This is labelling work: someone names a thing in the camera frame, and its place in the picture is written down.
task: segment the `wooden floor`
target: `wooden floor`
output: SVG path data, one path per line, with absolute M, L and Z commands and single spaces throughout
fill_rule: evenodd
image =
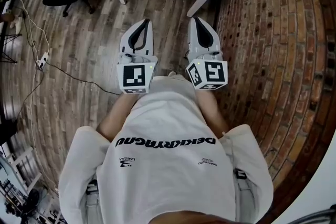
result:
M 132 24 L 143 18 L 153 22 L 154 53 L 159 59 L 157 74 L 184 69 L 186 13 L 195 0 L 127 0 L 126 5 L 121 5 L 118 0 L 89 0 L 96 6 L 93 15 L 88 13 L 83 2 L 78 1 L 71 6 L 66 18 L 62 17 L 63 7 L 47 7 L 42 0 L 23 1 L 34 22 L 46 31 L 50 43 L 49 62 L 74 77 L 92 80 L 106 90 L 119 92 L 115 65 L 120 38 Z M 19 1 L 15 1 L 15 5 L 21 7 Z M 212 25 L 215 9 L 216 5 L 210 1 L 197 15 Z M 48 51 L 48 45 L 40 30 L 33 27 L 32 32 L 41 57 Z M 16 117 L 31 91 L 34 76 L 33 53 L 24 26 L 21 33 L 22 37 L 5 47 L 7 54 L 18 64 L 2 63 L 0 69 L 8 118 Z M 117 96 L 73 80 L 50 66 L 44 75 L 37 71 L 35 85 L 42 78 L 41 86 L 32 95 L 32 117 L 29 98 L 20 114 L 20 130 L 12 144 L 14 151 L 20 153 L 27 146 L 34 146 L 35 139 L 44 182 L 54 188 L 76 129 L 82 125 L 95 127 Z M 38 168 L 31 159 L 25 162 L 23 170 L 29 182 Z

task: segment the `person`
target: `person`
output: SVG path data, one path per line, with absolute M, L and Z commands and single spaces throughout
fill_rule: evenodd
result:
M 254 223 L 272 198 L 250 127 L 230 130 L 213 93 L 175 72 L 154 77 L 148 94 L 120 95 L 96 130 L 80 127 L 59 180 L 70 224 Z

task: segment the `electrical cable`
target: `electrical cable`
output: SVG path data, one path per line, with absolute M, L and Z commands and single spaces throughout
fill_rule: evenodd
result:
M 63 72 L 64 74 L 68 75 L 69 77 L 71 77 L 71 78 L 73 78 L 73 79 L 75 79 L 75 80 L 78 80 L 78 81 L 80 81 L 80 82 L 85 82 L 85 83 L 91 83 L 91 84 L 96 85 L 99 89 L 101 89 L 101 90 L 104 91 L 104 92 L 111 93 L 111 94 L 115 94 L 115 95 L 120 95 L 120 94 L 118 94 L 118 93 L 110 92 L 110 91 L 107 91 L 107 90 L 103 89 L 103 88 L 100 87 L 97 83 L 95 83 L 95 82 L 93 82 L 93 81 L 87 81 L 87 80 L 82 80 L 82 79 L 75 78 L 75 77 L 73 77 L 72 75 L 70 75 L 69 73 L 66 73 L 65 71 L 63 71 L 62 69 L 60 69 L 59 67 L 54 66 L 54 65 L 51 64 L 51 63 L 48 63 L 47 61 L 46 61 L 46 64 L 49 65 L 49 66 L 51 66 L 51 67 L 55 67 L 55 68 L 58 69 L 59 71 Z
M 27 99 L 36 91 L 36 89 L 42 84 L 42 82 L 43 82 L 43 78 L 44 78 L 44 72 L 43 72 L 43 75 L 42 75 L 42 79 L 41 79 L 41 81 L 40 81 L 40 83 L 38 84 L 38 85 L 36 85 L 35 86 L 35 88 L 26 96 L 26 98 L 25 98 L 25 100 L 23 101 L 23 103 L 22 103 L 22 106 L 21 106 L 21 109 L 20 109 L 20 111 L 19 111 L 19 113 L 17 114 L 17 119 L 19 118 L 19 115 L 20 115 L 20 113 L 21 113 L 21 111 L 22 111 L 22 109 L 23 109 L 23 107 L 25 106 L 25 102 L 27 101 Z
M 48 39 L 47 39 L 46 32 L 45 32 L 42 28 L 38 27 L 38 26 L 35 24 L 35 22 L 31 19 L 30 15 L 29 15 L 29 13 L 28 13 L 26 7 L 25 7 L 25 4 L 23 4 L 23 1 L 22 1 L 22 0 L 19 0 L 19 1 L 22 3 L 22 7 L 23 7 L 24 11 L 26 12 L 26 14 L 27 14 L 27 16 L 28 16 L 28 19 L 29 19 L 29 26 L 30 26 L 30 22 L 32 22 L 32 23 L 35 25 L 36 28 L 40 29 L 40 30 L 43 32 L 43 34 L 44 34 L 44 38 L 46 39 L 46 42 L 47 42 L 47 44 L 48 44 L 48 52 L 47 52 L 47 53 L 49 54 L 49 52 L 50 52 L 50 44 L 49 44 L 49 41 L 48 41 Z M 33 37 L 32 37 L 32 31 L 31 31 L 31 30 L 32 30 L 32 29 L 31 29 L 31 26 L 30 26 L 30 35 L 31 35 L 31 38 L 33 38 Z

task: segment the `cable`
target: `cable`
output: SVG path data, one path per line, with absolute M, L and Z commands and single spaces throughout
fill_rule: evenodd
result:
M 101 89 L 101 90 L 104 91 L 104 92 L 111 93 L 111 94 L 115 94 L 115 95 L 120 95 L 120 94 L 115 93 L 115 92 L 109 92 L 109 91 L 107 91 L 107 90 L 104 90 L 102 87 L 100 87 L 98 84 L 96 84 L 96 83 L 93 82 L 93 81 L 87 81 L 87 80 L 82 80 L 82 79 L 75 78 L 75 77 L 73 77 L 72 75 L 70 75 L 69 73 L 66 73 L 65 71 L 63 71 L 62 69 L 60 69 L 59 67 L 54 66 L 54 65 L 48 63 L 47 61 L 46 61 L 46 63 L 47 63 L 48 65 L 52 66 L 52 67 L 55 67 L 55 68 L 58 69 L 59 71 L 63 72 L 64 74 L 68 75 L 69 77 L 71 77 L 71 78 L 73 78 L 73 79 L 75 79 L 75 80 L 78 80 L 78 81 L 81 81 L 81 82 L 85 82 L 85 83 L 91 83 L 91 84 L 96 85 L 99 89 Z
M 40 83 L 39 83 L 38 85 L 35 86 L 35 88 L 34 88 L 34 89 L 33 89 L 33 90 L 26 96 L 25 100 L 23 101 L 22 106 L 21 106 L 21 109 L 20 109 L 19 113 L 17 114 L 17 117 L 16 117 L 17 119 L 19 118 L 20 113 L 21 113 L 23 107 L 25 106 L 25 102 L 27 101 L 27 99 L 28 99 L 28 98 L 33 94 L 33 92 L 35 92 L 36 89 L 42 84 L 42 82 L 43 82 L 43 78 L 44 78 L 44 73 L 43 73 L 43 75 L 42 75 L 42 79 L 41 79 Z
M 23 10 L 26 12 L 26 14 L 27 14 L 27 16 L 28 16 L 28 19 L 29 19 L 29 26 L 30 26 L 30 22 L 32 22 L 32 23 L 35 25 L 36 28 L 40 29 L 40 30 L 43 32 L 43 34 L 44 34 L 44 38 L 46 39 L 46 42 L 47 42 L 47 44 L 48 44 L 48 54 L 49 54 L 49 52 L 50 52 L 50 44 L 49 44 L 49 41 L 48 41 L 48 39 L 47 39 L 46 32 L 45 32 L 42 28 L 38 27 L 38 26 L 35 24 L 35 22 L 31 19 L 31 17 L 30 17 L 30 15 L 29 15 L 28 11 L 26 10 L 26 7 L 25 7 L 25 4 L 23 4 L 23 1 L 22 1 L 22 0 L 19 0 L 19 1 L 22 3 Z M 31 31 L 31 30 L 32 30 L 32 29 L 31 29 L 31 27 L 30 27 L 30 35 L 31 35 L 31 38 L 33 38 L 33 37 L 32 37 L 32 31 Z
M 30 46 L 30 47 L 31 47 L 31 49 L 32 49 L 32 53 L 33 53 L 34 62 L 36 62 L 36 61 L 37 61 L 37 59 L 38 59 L 38 53 L 37 53 L 37 50 L 36 50 L 36 47 L 35 47 L 35 41 L 33 40 L 33 44 L 32 44 L 32 45 L 30 44 L 30 42 L 29 42 L 29 38 L 28 38 L 28 30 L 27 30 L 27 25 L 26 25 L 26 18 L 24 18 L 23 22 L 24 22 L 25 29 L 26 29 L 27 41 L 28 41 L 28 44 L 29 44 L 29 46 Z M 33 48 L 35 49 L 35 52 L 36 52 L 36 57 L 37 57 L 37 59 L 35 59 L 35 55 L 34 55 L 34 50 L 33 50 Z

